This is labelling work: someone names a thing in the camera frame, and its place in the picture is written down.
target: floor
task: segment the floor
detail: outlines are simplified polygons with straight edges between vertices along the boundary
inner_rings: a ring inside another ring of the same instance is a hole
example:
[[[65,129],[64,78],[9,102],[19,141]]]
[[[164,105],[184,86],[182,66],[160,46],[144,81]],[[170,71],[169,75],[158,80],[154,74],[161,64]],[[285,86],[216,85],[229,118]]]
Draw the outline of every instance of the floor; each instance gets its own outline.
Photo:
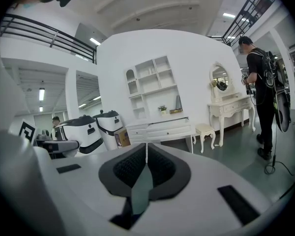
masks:
[[[291,112],[292,123],[295,122],[295,111]],[[227,131],[224,134],[224,145],[211,149],[211,138],[206,138],[204,142],[204,152],[201,154],[201,143],[197,140],[194,145],[194,153],[199,156],[206,156],[217,160],[238,173],[257,187],[272,202],[276,202],[295,182],[295,124],[290,124],[289,130],[284,134],[277,128],[277,139],[275,138],[276,123],[273,122],[273,150],[274,154],[275,140],[276,161],[283,162],[294,176],[289,175],[288,171],[281,164],[276,164],[275,173],[266,175],[264,167],[267,164],[257,155],[259,144],[256,141],[256,135],[261,132],[259,118],[255,119],[256,131],[252,132],[248,123],[244,127],[238,127]],[[220,137],[216,136],[215,144],[218,144]],[[163,145],[179,148],[188,151],[184,140],[178,142],[164,142]]]

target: man in black clothing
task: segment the man in black clothing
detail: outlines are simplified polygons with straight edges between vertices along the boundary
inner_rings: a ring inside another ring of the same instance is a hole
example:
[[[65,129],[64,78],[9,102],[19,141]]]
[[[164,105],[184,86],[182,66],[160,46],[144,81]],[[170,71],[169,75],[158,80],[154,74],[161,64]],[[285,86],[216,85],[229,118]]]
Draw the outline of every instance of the man in black clothing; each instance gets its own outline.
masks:
[[[249,77],[244,80],[246,85],[255,83],[256,86],[256,105],[260,120],[261,134],[257,135],[260,144],[264,148],[258,149],[258,155],[264,160],[271,158],[272,150],[272,123],[274,118],[273,90],[266,86],[264,82],[264,71],[262,57],[265,51],[255,47],[250,38],[243,36],[239,39],[240,52],[247,54],[249,67]]]

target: black and white logo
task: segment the black and white logo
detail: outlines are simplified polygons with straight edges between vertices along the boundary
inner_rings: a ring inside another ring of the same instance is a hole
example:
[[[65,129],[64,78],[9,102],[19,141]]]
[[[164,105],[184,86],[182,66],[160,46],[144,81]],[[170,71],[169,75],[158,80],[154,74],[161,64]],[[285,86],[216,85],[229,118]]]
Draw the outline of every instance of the black and white logo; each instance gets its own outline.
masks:
[[[30,143],[33,143],[33,140],[35,139],[34,137],[35,131],[36,131],[35,126],[31,126],[30,124],[24,121],[22,123],[19,136],[25,137],[29,140]]]

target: black metal railing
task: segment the black metal railing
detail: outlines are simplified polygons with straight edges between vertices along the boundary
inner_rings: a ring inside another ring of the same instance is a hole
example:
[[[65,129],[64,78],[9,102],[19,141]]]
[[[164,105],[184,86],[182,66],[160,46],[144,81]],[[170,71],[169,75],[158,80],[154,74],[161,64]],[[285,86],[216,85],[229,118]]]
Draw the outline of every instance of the black metal railing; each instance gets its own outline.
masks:
[[[274,3],[275,0],[247,0],[234,21],[221,37],[211,37],[233,46]]]
[[[96,64],[96,47],[91,47],[69,34],[41,22],[14,14],[5,14],[0,36],[30,38],[50,48],[80,55]]]

